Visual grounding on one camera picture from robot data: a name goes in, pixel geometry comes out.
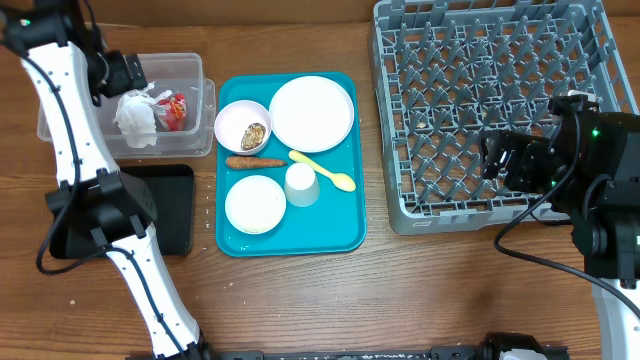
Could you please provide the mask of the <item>white tissue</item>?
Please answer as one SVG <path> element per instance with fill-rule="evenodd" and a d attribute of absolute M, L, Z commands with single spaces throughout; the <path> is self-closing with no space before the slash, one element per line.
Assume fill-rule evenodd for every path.
<path fill-rule="evenodd" d="M 153 97 L 149 92 L 154 88 L 155 83 L 152 82 L 142 90 L 126 92 L 118 100 L 113 122 L 131 148 L 142 149 L 157 143 L 154 107 L 160 100 L 168 99 L 172 91 L 165 90 Z"/>

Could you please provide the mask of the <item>red snack wrapper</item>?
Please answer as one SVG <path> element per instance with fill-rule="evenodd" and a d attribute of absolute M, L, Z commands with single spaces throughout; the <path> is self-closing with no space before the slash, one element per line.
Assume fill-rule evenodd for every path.
<path fill-rule="evenodd" d="M 183 131 L 187 119 L 185 95 L 177 93 L 159 100 L 154 106 L 154 113 L 165 130 Z"/>

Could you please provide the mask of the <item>small pink bowl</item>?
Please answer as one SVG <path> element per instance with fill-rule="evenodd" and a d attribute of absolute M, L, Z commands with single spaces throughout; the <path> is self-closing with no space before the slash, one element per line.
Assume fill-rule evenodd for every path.
<path fill-rule="evenodd" d="M 247 127 L 261 123 L 266 127 L 262 144 L 249 151 L 241 149 L 241 140 Z M 217 142 L 225 149 L 242 156 L 254 155 L 267 144 L 271 135 L 271 118 L 261 104 L 251 100 L 238 100 L 226 105 L 217 115 L 214 124 Z"/>

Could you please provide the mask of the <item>white rice bowl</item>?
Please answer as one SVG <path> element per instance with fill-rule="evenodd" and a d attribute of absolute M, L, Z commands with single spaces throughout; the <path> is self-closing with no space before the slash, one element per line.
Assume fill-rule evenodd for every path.
<path fill-rule="evenodd" d="M 287 201 L 273 179 L 251 175 L 237 181 L 227 193 L 225 214 L 238 231 L 259 235 L 273 230 L 284 218 Z"/>

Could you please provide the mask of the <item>white plastic cup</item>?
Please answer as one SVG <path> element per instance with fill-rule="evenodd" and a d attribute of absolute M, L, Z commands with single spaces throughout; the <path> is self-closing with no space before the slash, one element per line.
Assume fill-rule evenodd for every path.
<path fill-rule="evenodd" d="M 284 191 L 287 200 L 296 207 L 313 205 L 320 195 L 316 172 L 307 164 L 292 164 L 285 174 Z"/>

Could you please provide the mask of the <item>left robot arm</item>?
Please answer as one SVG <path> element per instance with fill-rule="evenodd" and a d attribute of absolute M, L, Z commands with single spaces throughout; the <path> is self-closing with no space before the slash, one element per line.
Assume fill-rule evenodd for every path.
<path fill-rule="evenodd" d="M 36 1 L 1 9 L 1 44 L 29 75 L 52 136 L 58 188 L 46 196 L 54 220 L 36 255 L 76 234 L 91 254 L 56 269 L 107 258 L 118 269 L 148 329 L 155 359 L 210 359 L 213 352 L 186 309 L 161 254 L 157 208 L 147 184 L 121 171 L 107 148 L 96 110 L 102 98 L 141 90 L 146 78 L 135 55 L 107 48 L 86 1 Z"/>

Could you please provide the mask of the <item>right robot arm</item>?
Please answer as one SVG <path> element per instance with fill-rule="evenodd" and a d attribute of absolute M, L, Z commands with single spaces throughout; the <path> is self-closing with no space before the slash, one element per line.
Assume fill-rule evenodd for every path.
<path fill-rule="evenodd" d="M 508 249 L 508 256 L 590 282 L 605 359 L 639 356 L 639 119 L 628 113 L 563 112 L 550 138 L 500 130 L 483 137 L 482 175 L 538 200 L 511 220 L 504 237 L 548 203 L 568 216 L 581 270 Z"/>

